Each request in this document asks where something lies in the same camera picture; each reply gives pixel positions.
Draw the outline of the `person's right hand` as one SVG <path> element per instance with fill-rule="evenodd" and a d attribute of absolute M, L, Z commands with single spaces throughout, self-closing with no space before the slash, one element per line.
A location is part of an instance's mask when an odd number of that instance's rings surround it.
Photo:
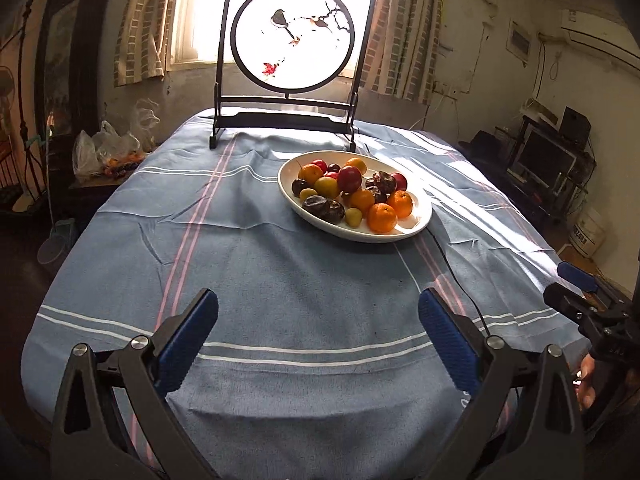
<path fill-rule="evenodd" d="M 596 360 L 590 354 L 586 354 L 579 367 L 579 385 L 576 387 L 576 396 L 582 411 L 588 410 L 596 400 L 596 390 L 593 388 L 593 374 L 596 369 Z"/>

